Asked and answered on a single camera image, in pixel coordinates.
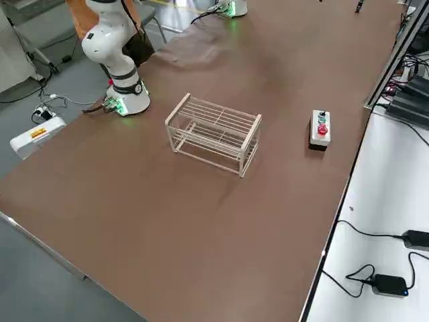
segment white wire rack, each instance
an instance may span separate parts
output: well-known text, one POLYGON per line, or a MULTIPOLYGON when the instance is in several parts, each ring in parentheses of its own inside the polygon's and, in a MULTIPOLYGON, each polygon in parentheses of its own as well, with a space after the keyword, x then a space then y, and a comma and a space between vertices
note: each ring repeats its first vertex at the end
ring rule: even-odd
POLYGON ((262 115, 250 115, 186 94, 167 117, 173 152, 180 152, 243 178, 259 145, 262 115))

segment power adapter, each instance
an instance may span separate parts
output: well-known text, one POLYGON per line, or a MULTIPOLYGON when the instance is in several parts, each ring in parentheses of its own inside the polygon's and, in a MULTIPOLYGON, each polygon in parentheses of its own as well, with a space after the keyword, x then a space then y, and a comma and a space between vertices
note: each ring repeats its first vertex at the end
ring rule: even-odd
POLYGON ((429 252, 429 233, 425 231, 407 230, 402 234, 402 240, 407 248, 429 252))
POLYGON ((389 297, 407 297, 407 283, 402 277, 376 274, 367 284, 371 285, 374 294, 389 297))
POLYGON ((63 58, 61 58, 61 61, 63 63, 70 62, 73 58, 70 55, 65 55, 63 58))

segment emergency stop button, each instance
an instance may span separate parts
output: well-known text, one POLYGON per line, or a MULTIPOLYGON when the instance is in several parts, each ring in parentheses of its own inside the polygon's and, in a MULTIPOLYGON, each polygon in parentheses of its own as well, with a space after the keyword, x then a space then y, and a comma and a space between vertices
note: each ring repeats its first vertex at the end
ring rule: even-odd
POLYGON ((319 126, 317 127, 317 133, 320 136, 325 136, 328 133, 328 128, 325 124, 319 124, 319 126))

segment white table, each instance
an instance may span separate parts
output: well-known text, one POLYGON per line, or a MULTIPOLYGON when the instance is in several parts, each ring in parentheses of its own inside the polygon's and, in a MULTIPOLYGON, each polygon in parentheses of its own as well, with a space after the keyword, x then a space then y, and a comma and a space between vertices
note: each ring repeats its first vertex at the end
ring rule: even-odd
MULTIPOLYGON (((418 131, 429 140, 429 132, 418 131)), ((339 219, 369 233, 429 231, 429 148, 406 125, 371 116, 339 219)), ((364 264, 374 265, 376 273, 402 276, 410 285, 410 251, 400 240, 367 237, 339 223, 323 269, 353 294, 361 284, 345 276, 364 264)), ((412 259, 416 285, 404 299, 375 295, 370 286, 354 299, 322 274, 307 322, 427 321, 429 262, 412 259)))

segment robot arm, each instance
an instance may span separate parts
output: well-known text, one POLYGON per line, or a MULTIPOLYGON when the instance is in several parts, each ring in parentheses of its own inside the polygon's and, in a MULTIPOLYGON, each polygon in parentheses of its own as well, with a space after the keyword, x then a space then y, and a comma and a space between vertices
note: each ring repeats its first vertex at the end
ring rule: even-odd
POLYGON ((144 111, 150 100, 134 61, 122 47, 134 36, 137 26, 122 0, 86 0, 99 22, 85 36, 82 49, 91 60, 106 66, 113 85, 105 104, 125 116, 144 111))

